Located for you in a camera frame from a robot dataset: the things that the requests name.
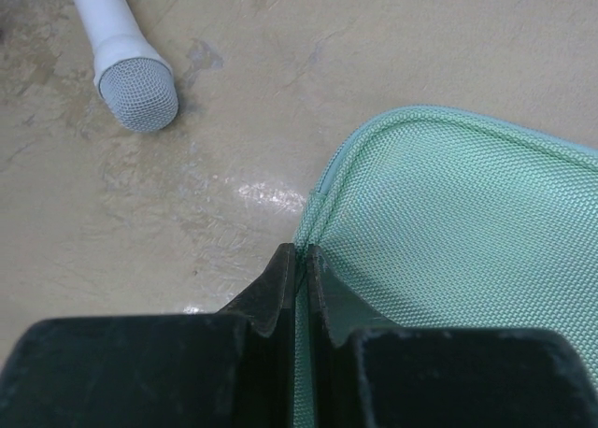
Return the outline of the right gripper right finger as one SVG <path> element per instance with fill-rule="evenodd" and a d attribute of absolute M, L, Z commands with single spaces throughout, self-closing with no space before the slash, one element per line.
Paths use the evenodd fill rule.
<path fill-rule="evenodd" d="M 405 328 L 345 285 L 319 247 L 306 266 L 316 426 L 596 425 L 596 392 L 560 335 Z"/>

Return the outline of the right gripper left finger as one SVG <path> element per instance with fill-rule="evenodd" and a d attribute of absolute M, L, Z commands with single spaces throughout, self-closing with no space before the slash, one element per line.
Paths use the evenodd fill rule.
<path fill-rule="evenodd" d="M 295 249 L 215 313 L 49 319 L 1 372 L 5 427 L 289 427 Z"/>

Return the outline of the mint green medicine case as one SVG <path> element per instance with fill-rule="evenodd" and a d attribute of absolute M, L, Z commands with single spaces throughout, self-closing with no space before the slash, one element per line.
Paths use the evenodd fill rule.
<path fill-rule="evenodd" d="M 314 423 L 306 257 L 405 328 L 563 337 L 597 395 L 597 153 L 490 117 L 401 107 L 338 149 L 294 236 L 292 421 Z"/>

